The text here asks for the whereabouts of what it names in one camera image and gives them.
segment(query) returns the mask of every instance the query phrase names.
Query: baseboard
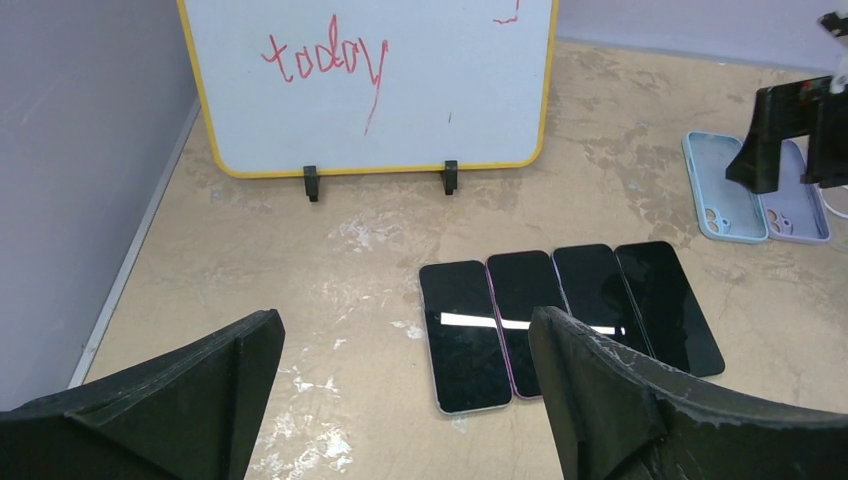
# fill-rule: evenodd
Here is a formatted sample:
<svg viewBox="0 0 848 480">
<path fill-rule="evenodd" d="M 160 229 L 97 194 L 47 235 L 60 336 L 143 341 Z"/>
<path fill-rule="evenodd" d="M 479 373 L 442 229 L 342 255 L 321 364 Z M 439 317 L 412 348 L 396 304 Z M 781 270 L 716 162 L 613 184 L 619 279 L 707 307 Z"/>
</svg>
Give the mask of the baseboard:
<svg viewBox="0 0 848 480">
<path fill-rule="evenodd" d="M 68 388 L 74 388 L 82 385 L 85 381 L 85 377 L 88 375 L 88 370 L 94 362 L 94 356 L 97 354 L 97 349 L 100 348 L 100 342 L 103 341 L 103 336 L 106 334 L 106 328 L 112 320 L 112 314 L 115 313 L 115 308 L 117 308 L 118 301 L 121 299 L 121 294 L 124 292 L 124 287 L 127 285 L 127 281 L 130 278 L 133 265 L 135 265 L 135 261 L 141 251 L 141 245 L 144 243 L 147 231 L 150 230 L 150 225 L 153 223 L 153 217 L 156 215 L 156 210 L 159 209 L 162 197 L 165 196 L 165 189 L 168 187 L 168 182 L 171 181 L 171 175 L 173 175 L 174 169 L 177 167 L 177 161 L 180 159 L 180 154 L 182 154 L 183 147 L 188 140 L 188 135 L 191 133 L 191 129 L 194 126 L 194 121 L 197 119 L 198 113 L 200 113 L 200 100 L 195 98 L 194 104 L 191 106 L 191 110 L 189 110 L 188 116 L 186 117 L 183 129 L 180 132 L 180 136 L 174 144 L 173 151 L 171 151 L 171 157 L 165 165 L 162 176 L 159 178 L 159 182 L 156 184 L 156 189 L 153 191 L 153 196 L 150 198 L 150 203 L 147 205 L 147 210 L 145 210 L 144 216 L 141 218 L 141 223 L 138 226 L 138 230 L 133 237 L 132 243 L 130 243 L 130 248 L 127 250 L 124 262 L 121 264 L 120 270 L 118 270 L 118 275 L 115 276 L 115 281 L 112 283 L 112 289 L 109 291 L 109 296 L 106 297 L 103 309 L 97 317 L 97 323 L 94 324 L 94 329 L 88 337 L 88 342 L 85 344 L 85 348 L 82 351 L 79 363 L 77 363 L 77 368 L 74 370 L 74 374 L 71 377 L 71 382 L 68 384 Z"/>
</svg>

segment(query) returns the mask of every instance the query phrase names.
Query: yellow whiteboard frame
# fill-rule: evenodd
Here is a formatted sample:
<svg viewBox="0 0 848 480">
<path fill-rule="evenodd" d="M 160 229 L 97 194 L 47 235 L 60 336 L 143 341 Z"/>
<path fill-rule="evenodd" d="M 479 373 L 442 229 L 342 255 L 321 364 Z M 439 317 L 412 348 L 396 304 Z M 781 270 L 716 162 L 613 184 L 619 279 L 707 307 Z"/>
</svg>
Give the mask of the yellow whiteboard frame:
<svg viewBox="0 0 848 480">
<path fill-rule="evenodd" d="M 280 172 L 254 172 L 244 173 L 237 172 L 221 159 L 221 152 L 218 150 L 218 141 L 215 139 L 215 127 L 212 125 L 212 116 L 207 108 L 206 90 L 203 88 L 203 77 L 200 75 L 200 62 L 197 60 L 197 52 L 194 45 L 194 37 L 191 34 L 191 26 L 188 23 L 188 12 L 185 7 L 185 0 L 177 0 L 177 8 L 180 11 L 180 22 L 183 25 L 183 33 L 186 37 L 186 45 L 188 46 L 188 55 L 191 58 L 191 70 L 194 72 L 194 81 L 197 84 L 197 94 L 200 96 L 200 104 L 203 110 L 203 121 L 206 123 L 206 133 L 209 135 L 209 144 L 212 148 L 212 156 L 215 158 L 215 163 L 218 168 L 223 170 L 227 175 L 235 178 L 292 178 L 302 177 L 303 171 L 280 171 Z M 533 163 L 536 158 L 542 153 L 542 146 L 545 142 L 545 120 L 548 113 L 548 94 L 551 88 L 551 66 L 554 61 L 554 45 L 556 44 L 556 22 L 559 12 L 559 0 L 553 0 L 551 8 L 551 23 L 549 25 L 550 35 L 548 37 L 548 56 L 545 62 L 545 85 L 542 91 L 542 108 L 541 118 L 539 120 L 539 134 L 536 142 L 536 151 L 527 160 L 517 163 L 478 163 L 474 165 L 463 165 L 459 163 L 460 170 L 496 170 L 502 168 L 521 168 Z M 444 170 L 442 165 L 423 165 L 411 167 L 372 167 L 372 168 L 335 168 L 327 170 L 319 170 L 321 176 L 330 175 L 367 175 L 372 173 L 411 173 L 411 172 L 439 172 Z"/>
</svg>

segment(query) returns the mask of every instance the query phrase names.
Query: lavender phone case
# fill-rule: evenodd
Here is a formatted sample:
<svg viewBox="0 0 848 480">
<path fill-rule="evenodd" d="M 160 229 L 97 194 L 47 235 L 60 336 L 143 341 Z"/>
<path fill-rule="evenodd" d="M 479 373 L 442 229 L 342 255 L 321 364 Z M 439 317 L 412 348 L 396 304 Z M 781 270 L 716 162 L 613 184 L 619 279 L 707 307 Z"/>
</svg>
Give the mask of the lavender phone case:
<svg viewBox="0 0 848 480">
<path fill-rule="evenodd" d="M 776 192 L 760 195 L 769 237 L 819 245 L 830 240 L 830 225 L 815 185 L 800 182 L 806 162 L 798 144 L 786 140 L 780 152 L 780 183 Z"/>
</svg>

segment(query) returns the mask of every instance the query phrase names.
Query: black phone screen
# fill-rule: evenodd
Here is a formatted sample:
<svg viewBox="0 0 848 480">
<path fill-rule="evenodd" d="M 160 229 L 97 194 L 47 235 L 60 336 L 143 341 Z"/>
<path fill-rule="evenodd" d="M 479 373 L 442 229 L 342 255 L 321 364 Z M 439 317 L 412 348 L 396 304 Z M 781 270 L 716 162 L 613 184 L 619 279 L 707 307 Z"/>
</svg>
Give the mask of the black phone screen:
<svg viewBox="0 0 848 480">
<path fill-rule="evenodd" d="M 427 265 L 418 278 L 439 408 L 450 414 L 507 405 L 512 389 L 486 267 Z"/>
<path fill-rule="evenodd" d="M 667 242 L 615 250 L 657 360 L 698 377 L 724 371 L 724 359 L 677 254 Z"/>
<path fill-rule="evenodd" d="M 581 245 L 552 255 L 571 315 L 613 340 L 651 355 L 612 249 Z"/>
<path fill-rule="evenodd" d="M 486 262 L 499 314 L 516 393 L 525 398 L 542 394 L 530 353 L 528 329 L 533 309 L 565 310 L 553 263 L 541 251 L 494 255 Z"/>
</svg>

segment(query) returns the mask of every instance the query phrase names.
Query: gray wall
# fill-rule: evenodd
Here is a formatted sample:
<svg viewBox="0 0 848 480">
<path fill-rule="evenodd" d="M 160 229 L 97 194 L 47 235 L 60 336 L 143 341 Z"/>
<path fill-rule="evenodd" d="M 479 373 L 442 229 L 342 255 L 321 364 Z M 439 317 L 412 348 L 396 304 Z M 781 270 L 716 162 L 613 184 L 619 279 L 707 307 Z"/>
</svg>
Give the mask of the gray wall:
<svg viewBox="0 0 848 480">
<path fill-rule="evenodd" d="M 195 97 L 174 0 L 0 0 L 0 410 L 67 387 Z"/>
<path fill-rule="evenodd" d="M 832 73 L 841 49 L 817 19 L 835 9 L 836 0 L 560 0 L 557 35 Z"/>
</svg>

